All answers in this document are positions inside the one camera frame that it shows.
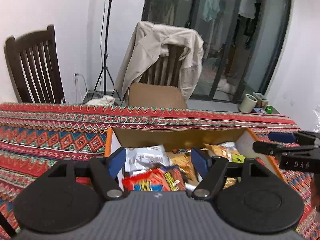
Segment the person's right hand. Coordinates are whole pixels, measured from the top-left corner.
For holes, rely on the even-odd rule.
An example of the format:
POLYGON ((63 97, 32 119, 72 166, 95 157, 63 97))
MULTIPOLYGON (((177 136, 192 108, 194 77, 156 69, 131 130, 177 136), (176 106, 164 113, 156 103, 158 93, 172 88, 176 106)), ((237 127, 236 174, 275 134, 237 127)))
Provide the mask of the person's right hand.
POLYGON ((319 210, 320 206, 320 174, 314 174, 310 182, 311 206, 319 210))

